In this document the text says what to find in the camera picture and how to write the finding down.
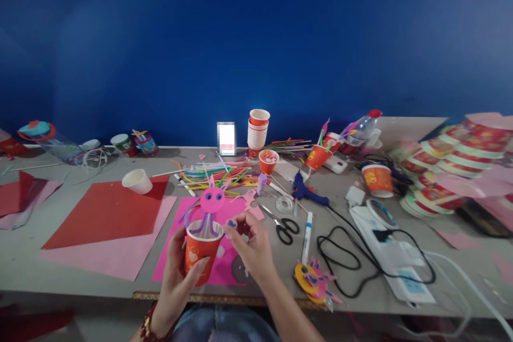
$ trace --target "water bottle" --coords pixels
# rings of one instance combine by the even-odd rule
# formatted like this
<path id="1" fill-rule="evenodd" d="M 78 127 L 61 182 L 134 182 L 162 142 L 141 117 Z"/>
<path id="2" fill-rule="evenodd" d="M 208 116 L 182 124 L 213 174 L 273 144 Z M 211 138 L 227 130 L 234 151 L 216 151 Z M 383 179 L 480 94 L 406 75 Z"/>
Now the water bottle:
<path id="1" fill-rule="evenodd" d="M 346 136 L 346 142 L 343 143 L 338 151 L 345 155 L 344 160 L 349 160 L 351 155 L 360 147 L 372 134 L 376 126 L 378 117 L 383 115 L 380 110 L 370 110 L 367 115 L 362 117 L 351 130 L 351 133 Z"/>
<path id="2" fill-rule="evenodd" d="M 64 135 L 59 134 L 52 123 L 34 120 L 18 130 L 26 140 L 39 144 L 46 152 L 69 165 L 82 164 L 85 151 Z"/>

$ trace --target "scissors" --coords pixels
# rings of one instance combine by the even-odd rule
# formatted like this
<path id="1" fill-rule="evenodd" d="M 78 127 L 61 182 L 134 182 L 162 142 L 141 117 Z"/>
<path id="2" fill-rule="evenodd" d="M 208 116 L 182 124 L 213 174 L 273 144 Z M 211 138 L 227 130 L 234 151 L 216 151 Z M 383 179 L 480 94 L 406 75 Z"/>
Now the scissors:
<path id="1" fill-rule="evenodd" d="M 274 215 L 271 211 L 269 211 L 269 209 L 266 206 L 264 206 L 260 203 L 258 203 L 258 205 L 260 206 L 260 208 L 263 209 L 263 211 L 268 216 L 270 216 L 270 218 L 272 220 L 275 221 L 276 233 L 278 234 L 278 238 L 282 241 L 283 244 L 290 246 L 293 243 L 292 235 L 290 235 L 290 234 L 291 233 L 294 235 L 299 234 L 298 224 L 296 222 L 294 222 L 292 219 L 288 219 L 288 218 L 278 219 L 276 217 L 276 215 Z"/>

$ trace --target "craft octopus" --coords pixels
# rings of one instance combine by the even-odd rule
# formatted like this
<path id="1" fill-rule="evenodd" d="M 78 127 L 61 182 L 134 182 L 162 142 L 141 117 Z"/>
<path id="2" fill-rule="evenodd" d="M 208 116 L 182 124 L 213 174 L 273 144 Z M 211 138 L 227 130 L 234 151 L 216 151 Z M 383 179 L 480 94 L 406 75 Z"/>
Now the craft octopus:
<path id="1" fill-rule="evenodd" d="M 185 226 L 188 228 L 190 219 L 189 214 L 192 211 L 194 207 L 199 205 L 201 208 L 205 211 L 205 214 L 203 215 L 203 220 L 201 222 L 200 227 L 198 227 L 195 230 L 190 230 L 189 232 L 191 234 L 197 234 L 199 232 L 202 232 L 205 226 L 208 226 L 210 229 L 211 234 L 214 237 L 219 236 L 219 233 L 214 230 L 214 214 L 219 211 L 223 205 L 224 205 L 224 190 L 227 186 L 230 185 L 231 180 L 227 180 L 224 182 L 223 186 L 221 188 L 215 186 L 214 176 L 211 175 L 209 179 L 210 187 L 208 187 L 201 197 L 194 202 L 194 204 L 189 207 L 189 209 L 184 213 L 185 216 Z"/>

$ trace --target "fingernail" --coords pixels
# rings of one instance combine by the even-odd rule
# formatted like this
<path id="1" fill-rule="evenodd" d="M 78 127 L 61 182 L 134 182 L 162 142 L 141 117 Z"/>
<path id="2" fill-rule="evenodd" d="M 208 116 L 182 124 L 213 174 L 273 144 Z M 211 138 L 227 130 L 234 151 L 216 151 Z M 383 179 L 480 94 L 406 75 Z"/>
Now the fingernail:
<path id="1" fill-rule="evenodd" d="M 208 261 L 210 260 L 210 256 L 207 256 L 206 258 L 202 258 L 198 263 L 201 268 L 201 271 L 205 270 L 205 267 L 207 266 Z"/>

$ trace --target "bracelet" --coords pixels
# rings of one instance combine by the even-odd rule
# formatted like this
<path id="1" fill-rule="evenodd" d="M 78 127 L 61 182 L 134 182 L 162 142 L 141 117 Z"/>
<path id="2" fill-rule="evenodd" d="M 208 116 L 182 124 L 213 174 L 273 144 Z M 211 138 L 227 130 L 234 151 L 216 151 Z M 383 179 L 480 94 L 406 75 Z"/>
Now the bracelet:
<path id="1" fill-rule="evenodd" d="M 162 338 L 157 338 L 157 336 L 150 330 L 151 318 L 153 318 L 153 312 L 155 311 L 155 307 L 157 306 L 157 302 L 151 307 L 150 311 L 144 318 L 143 325 L 141 326 L 141 335 L 140 337 L 143 339 L 143 342 L 167 342 L 173 331 L 175 331 L 176 324 L 178 320 L 176 320 L 175 324 L 169 329 L 167 334 Z"/>

